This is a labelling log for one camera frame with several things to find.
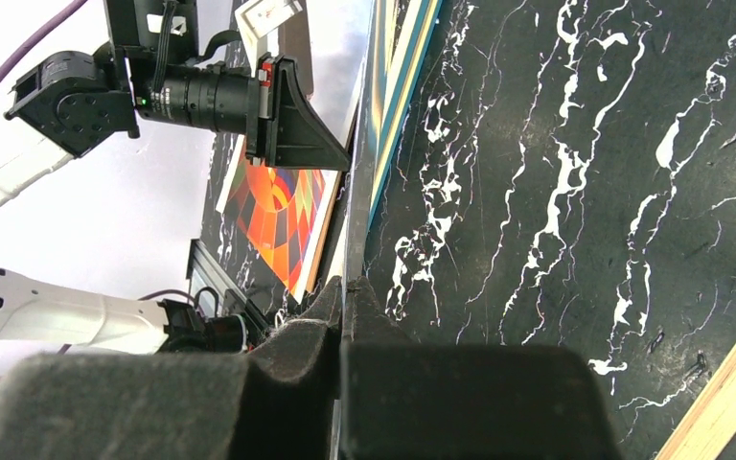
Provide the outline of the clear acrylic sheet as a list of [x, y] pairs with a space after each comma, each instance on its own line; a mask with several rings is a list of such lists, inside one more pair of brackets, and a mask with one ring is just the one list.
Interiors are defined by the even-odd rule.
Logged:
[[355, 131], [353, 164], [350, 173], [349, 197], [345, 216], [343, 243], [342, 287], [362, 275], [368, 218], [372, 206], [373, 181], [377, 165], [378, 136], [382, 120], [383, 95], [380, 65], [382, 38], [381, 1], [372, 3], [369, 43], [364, 62], [364, 78], [360, 95], [359, 114]]

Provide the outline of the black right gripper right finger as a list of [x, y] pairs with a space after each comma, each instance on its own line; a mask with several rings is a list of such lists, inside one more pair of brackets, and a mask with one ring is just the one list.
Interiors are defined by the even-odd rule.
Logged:
[[598, 384], [558, 346], [410, 339], [367, 279], [343, 287], [346, 459], [617, 459]]

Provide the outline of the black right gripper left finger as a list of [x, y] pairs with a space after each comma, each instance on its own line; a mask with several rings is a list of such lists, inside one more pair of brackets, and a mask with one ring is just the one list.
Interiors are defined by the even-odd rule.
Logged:
[[341, 295], [248, 353], [29, 357], [0, 381], [0, 459], [325, 459]]

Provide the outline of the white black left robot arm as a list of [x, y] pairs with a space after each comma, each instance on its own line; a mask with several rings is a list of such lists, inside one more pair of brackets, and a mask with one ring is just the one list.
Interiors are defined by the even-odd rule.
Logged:
[[[0, 64], [71, 1], [0, 1]], [[315, 101], [326, 123], [344, 104], [344, 63], [365, 44], [364, 1], [308, 1]], [[0, 155], [58, 153], [19, 120], [3, 118], [15, 80], [53, 52], [92, 52], [107, 39], [102, 1], [87, 1], [41, 41], [0, 84]], [[96, 151], [40, 178], [0, 207], [0, 266], [37, 280], [119, 297], [185, 289], [190, 242], [200, 234], [216, 135], [140, 121], [141, 138], [112, 136]], [[0, 375], [58, 345], [0, 342]]]

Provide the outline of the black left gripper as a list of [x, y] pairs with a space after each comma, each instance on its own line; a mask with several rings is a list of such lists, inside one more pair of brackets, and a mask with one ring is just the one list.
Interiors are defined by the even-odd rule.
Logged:
[[223, 63], [206, 68], [170, 65], [160, 89], [153, 67], [137, 68], [134, 103], [145, 119], [235, 133], [245, 137], [249, 159], [274, 167], [346, 172], [352, 157], [302, 93], [296, 61], [264, 59], [251, 75]]

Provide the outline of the hot air balloon photo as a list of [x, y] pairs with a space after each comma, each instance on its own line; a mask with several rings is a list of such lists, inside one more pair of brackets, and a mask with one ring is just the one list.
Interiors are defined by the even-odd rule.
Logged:
[[[348, 12], [349, 22], [364, 18], [364, 50], [358, 77], [357, 99], [363, 78], [362, 61], [369, 42], [369, 1], [322, 1], [326, 6], [337, 5]], [[268, 35], [268, 53], [279, 51], [278, 33], [281, 27]], [[311, 170], [281, 170], [265, 166], [255, 167], [244, 157], [244, 144], [233, 145], [233, 159], [227, 168], [220, 197], [215, 210], [233, 223], [236, 235], [243, 236], [258, 252], [269, 272], [295, 299], [290, 287], [299, 280], [303, 252], [310, 236], [312, 201], [322, 196], [322, 185], [313, 179]]]

